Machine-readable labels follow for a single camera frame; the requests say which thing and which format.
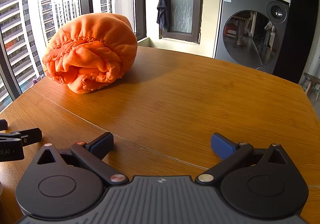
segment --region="table surface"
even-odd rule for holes
[[[1,115],[8,131],[39,127],[43,140],[24,148],[25,159],[0,163],[1,224],[21,212],[14,190],[47,143],[57,148],[89,142],[105,131],[115,148],[104,161],[133,175],[191,175],[220,159],[215,132],[257,148],[280,143],[309,186],[302,216],[320,218],[320,123],[301,86],[240,65],[181,52],[139,47],[132,69],[103,90],[75,94],[48,77]]]

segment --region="ribbed gray panel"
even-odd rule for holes
[[[20,224],[43,224],[26,217]],[[234,212],[215,188],[200,186],[189,176],[136,176],[112,187],[101,203],[87,214],[50,224],[306,224],[298,216],[286,220],[253,220]]]

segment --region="blue gripper pad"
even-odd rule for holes
[[[221,134],[214,133],[211,137],[211,149],[221,160],[232,155],[237,150],[238,145]]]

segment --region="orange fabric bundle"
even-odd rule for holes
[[[123,77],[134,62],[137,47],[125,16],[81,15],[50,39],[42,59],[44,72],[75,93],[88,93]]]

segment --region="logo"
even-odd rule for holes
[[[158,182],[165,183],[167,180],[165,178],[158,179]]]

